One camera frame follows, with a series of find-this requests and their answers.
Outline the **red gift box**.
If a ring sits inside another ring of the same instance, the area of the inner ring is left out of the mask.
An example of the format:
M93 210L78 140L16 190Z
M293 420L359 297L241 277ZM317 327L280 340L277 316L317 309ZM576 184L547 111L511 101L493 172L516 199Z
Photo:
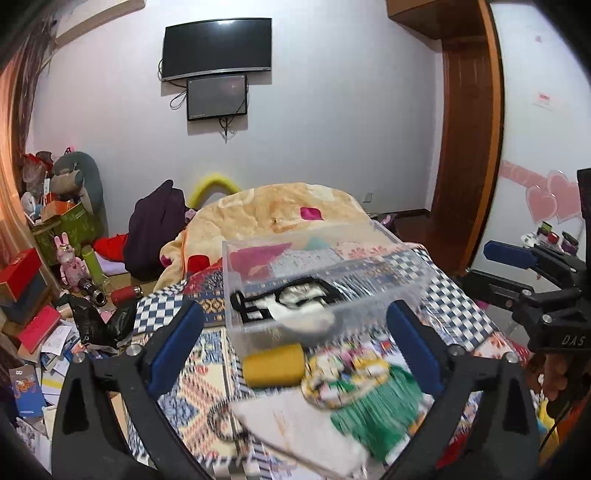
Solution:
M30 248L21 251L14 260L1 271L0 299L2 303L19 300L41 266L37 250Z

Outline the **black plastic bag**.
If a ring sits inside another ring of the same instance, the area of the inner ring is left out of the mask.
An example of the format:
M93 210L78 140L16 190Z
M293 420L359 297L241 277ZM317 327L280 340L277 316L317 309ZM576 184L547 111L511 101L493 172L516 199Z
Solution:
M123 301L104 321L95 306L85 298L64 294L57 301L58 307L70 307L83 346L111 349L117 349L132 335L137 304L137 299Z

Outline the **pink rabbit figurine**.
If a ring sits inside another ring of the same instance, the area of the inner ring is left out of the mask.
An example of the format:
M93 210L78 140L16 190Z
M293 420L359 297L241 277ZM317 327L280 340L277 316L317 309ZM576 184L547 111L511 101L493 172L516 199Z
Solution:
M54 243L56 259L60 265L61 281L70 290L78 291L80 281L90 279L88 267L83 259L76 256L66 232L56 235Z

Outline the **red cloth on floor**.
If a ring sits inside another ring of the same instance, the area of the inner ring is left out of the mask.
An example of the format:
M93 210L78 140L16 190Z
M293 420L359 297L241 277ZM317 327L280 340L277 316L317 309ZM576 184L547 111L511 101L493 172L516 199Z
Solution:
M98 255L108 261L123 262L124 247L127 239L127 234L116 234L112 237L98 238L93 243L93 249Z

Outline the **red cylinder bottle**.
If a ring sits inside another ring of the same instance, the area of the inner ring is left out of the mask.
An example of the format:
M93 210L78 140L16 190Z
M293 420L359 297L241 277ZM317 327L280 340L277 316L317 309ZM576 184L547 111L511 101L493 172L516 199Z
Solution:
M129 285L123 288L113 290L110 294L111 303L118 307L120 304L129 300L138 300L143 296L139 285Z

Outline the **yellow sponge block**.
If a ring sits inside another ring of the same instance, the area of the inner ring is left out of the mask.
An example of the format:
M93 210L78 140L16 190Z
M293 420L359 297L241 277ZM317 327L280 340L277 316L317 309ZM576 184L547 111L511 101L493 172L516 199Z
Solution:
M300 344L276 347L242 359L242 377L252 389L290 387L301 382L305 372Z

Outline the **dark purple jacket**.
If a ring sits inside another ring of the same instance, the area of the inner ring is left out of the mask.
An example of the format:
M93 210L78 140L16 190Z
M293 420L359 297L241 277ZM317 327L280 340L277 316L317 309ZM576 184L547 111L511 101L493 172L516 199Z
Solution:
M136 202L123 247L125 268L134 279L149 282L160 276L160 250L184 229L187 210L183 192L170 179Z

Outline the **floral patterned scrunchie cloth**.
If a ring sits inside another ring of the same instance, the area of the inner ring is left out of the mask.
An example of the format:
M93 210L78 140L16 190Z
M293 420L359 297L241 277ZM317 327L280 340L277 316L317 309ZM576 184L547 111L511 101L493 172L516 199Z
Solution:
M335 410L361 399L390 378L390 364L372 348L329 347L307 362L301 393L322 409Z

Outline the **white embroidered cloth bag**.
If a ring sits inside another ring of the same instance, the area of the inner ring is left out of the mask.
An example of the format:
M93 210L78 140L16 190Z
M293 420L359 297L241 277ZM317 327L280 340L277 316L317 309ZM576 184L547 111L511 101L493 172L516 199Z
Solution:
M300 390L238 400L230 410L260 442L329 477L352 476L369 460L367 449L339 433L329 411L312 406Z

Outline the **beige floral blanket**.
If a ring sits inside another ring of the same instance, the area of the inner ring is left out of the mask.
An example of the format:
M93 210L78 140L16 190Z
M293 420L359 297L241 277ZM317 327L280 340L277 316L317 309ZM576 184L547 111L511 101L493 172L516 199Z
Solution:
M212 263L219 260L224 241L369 221L353 196L327 186L296 182L243 190L202 207L161 248L167 266L154 289L180 282L193 255L204 255Z

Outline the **clear plastic storage box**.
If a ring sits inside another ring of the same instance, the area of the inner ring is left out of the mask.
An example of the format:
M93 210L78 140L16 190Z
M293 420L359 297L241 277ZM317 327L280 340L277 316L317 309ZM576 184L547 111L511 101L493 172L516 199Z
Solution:
M374 221L226 241L222 273L226 329L242 358L382 325L396 300L418 308L435 276Z

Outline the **large wall television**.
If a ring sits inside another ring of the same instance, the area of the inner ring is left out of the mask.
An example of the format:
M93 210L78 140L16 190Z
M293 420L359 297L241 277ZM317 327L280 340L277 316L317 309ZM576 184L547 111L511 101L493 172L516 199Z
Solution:
M164 81L232 72L269 71L273 20L204 20L165 28L160 75Z

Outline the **green bottle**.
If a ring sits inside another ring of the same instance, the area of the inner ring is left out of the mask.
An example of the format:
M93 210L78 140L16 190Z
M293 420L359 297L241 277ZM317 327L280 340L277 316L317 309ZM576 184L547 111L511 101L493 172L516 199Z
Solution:
M97 286L103 287L105 285L105 275L93 248L90 245L85 245L81 249L81 254L93 282Z

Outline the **small wall monitor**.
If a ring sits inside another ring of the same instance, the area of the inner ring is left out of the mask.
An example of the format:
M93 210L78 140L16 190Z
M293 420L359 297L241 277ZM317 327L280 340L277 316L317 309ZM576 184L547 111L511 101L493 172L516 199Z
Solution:
M247 113L249 83L245 74L190 78L186 82L188 121L221 119Z

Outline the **green cardboard box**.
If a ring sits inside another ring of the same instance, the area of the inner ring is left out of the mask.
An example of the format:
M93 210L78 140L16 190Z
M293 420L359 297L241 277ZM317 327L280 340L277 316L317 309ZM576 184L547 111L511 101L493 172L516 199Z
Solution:
M48 266L58 264L54 237L66 233L75 253L80 255L84 245L90 245L103 234L103 222L100 214L89 213L81 203L69 209L63 215L53 217L32 228L32 235L40 254Z

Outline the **patterned patchwork tablecloth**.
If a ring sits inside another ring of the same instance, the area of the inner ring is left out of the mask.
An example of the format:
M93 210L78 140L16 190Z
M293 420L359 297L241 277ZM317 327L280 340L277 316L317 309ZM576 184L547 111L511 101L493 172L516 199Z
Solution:
M448 344L460 342L475 355L499 359L513 352L522 363L530 351L508 339L441 270L437 270L423 304L422 316ZM322 410L318 417L332 439L356 447L366 462L349 476L370 478L384 470L408 445L433 404L421 394L400 349L383 328L373 328L322 348L334 358L339 350L370 356L372 364L389 365L391 377L351 406ZM301 380L311 354L300 345L277 347L243 360L235 355L222 327L204 330L171 390L158 405L185 446L212 479L331 479L331 472L311 468L257 437L242 438L242 426L226 403L280 397L304 404Z

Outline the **grey plush toy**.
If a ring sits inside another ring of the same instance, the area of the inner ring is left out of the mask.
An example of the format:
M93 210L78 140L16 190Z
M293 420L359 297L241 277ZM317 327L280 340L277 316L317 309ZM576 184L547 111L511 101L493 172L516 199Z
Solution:
M77 198L90 214L103 209L103 188L95 160L81 151L62 155L53 163L49 190L58 196Z

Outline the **green knitted cloth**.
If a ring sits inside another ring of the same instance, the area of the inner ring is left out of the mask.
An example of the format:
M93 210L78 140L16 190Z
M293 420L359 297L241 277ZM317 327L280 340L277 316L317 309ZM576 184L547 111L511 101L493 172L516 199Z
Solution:
M342 435L352 436L370 456L386 462L391 450L408 436L420 415L424 394L414 376L392 365L388 380L361 399L335 410L332 425Z

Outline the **yellow fuzzy hoop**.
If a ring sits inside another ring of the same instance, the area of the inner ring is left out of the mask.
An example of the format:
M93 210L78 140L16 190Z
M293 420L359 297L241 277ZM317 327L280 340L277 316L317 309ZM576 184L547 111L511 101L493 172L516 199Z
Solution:
M238 184L233 182L228 176L214 172L204 176L193 189L187 200L187 206L191 209L198 210L204 202L211 197L212 193L224 193L225 195L233 195L242 191Z

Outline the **orange striped curtain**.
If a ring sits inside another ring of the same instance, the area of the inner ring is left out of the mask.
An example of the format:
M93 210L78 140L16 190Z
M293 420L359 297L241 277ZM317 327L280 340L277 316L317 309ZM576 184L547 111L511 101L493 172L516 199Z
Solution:
M21 205L22 167L37 82L52 44L50 27L31 33L1 72L1 266L32 247Z

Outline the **wooden door frame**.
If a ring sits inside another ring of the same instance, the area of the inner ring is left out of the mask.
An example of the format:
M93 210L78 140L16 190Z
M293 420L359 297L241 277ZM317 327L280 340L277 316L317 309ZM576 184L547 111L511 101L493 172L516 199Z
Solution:
M487 1L442 1L440 13L444 121L432 256L456 275L475 259L493 201L503 139L503 65Z

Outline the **wooden upper cabinet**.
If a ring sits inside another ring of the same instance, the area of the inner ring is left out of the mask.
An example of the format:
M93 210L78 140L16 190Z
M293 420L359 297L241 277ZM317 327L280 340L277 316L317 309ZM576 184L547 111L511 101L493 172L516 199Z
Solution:
M477 0L387 0L386 4L391 20L434 40L485 35Z

